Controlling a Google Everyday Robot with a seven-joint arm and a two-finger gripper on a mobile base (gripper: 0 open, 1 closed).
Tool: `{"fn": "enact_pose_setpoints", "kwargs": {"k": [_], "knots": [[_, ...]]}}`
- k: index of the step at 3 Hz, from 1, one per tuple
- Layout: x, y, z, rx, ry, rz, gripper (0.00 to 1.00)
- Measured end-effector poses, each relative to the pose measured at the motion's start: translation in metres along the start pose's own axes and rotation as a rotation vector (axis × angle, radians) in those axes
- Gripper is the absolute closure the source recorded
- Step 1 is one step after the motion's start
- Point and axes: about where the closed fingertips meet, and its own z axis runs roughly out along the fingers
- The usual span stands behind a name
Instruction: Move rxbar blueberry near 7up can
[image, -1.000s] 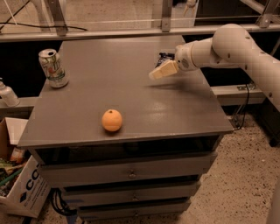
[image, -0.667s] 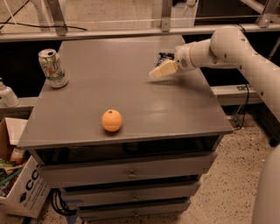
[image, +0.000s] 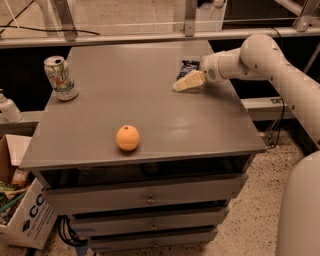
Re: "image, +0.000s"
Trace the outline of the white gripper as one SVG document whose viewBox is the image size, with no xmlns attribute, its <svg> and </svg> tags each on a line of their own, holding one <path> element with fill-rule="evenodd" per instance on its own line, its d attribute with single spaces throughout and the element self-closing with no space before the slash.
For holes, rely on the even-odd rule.
<svg viewBox="0 0 320 256">
<path fill-rule="evenodd" d="M 202 56 L 200 61 L 200 70 L 202 72 L 193 70 L 182 78 L 179 78 L 173 84 L 173 90 L 184 91 L 201 86 L 205 82 L 205 78 L 208 82 L 221 81 L 222 77 L 219 72 L 219 57 L 220 55 L 217 53 Z"/>
</svg>

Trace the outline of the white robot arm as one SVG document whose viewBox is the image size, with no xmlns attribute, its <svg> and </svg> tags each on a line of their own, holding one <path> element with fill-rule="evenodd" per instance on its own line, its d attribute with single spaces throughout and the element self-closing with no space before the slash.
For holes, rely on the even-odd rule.
<svg viewBox="0 0 320 256">
<path fill-rule="evenodd" d="M 320 85 L 293 66 L 266 34 L 253 34 L 239 48 L 201 58 L 200 68 L 173 84 L 184 91 L 228 79 L 267 80 L 314 143 L 320 141 Z M 275 256 L 320 256 L 320 150 L 291 171 L 282 197 Z"/>
</svg>

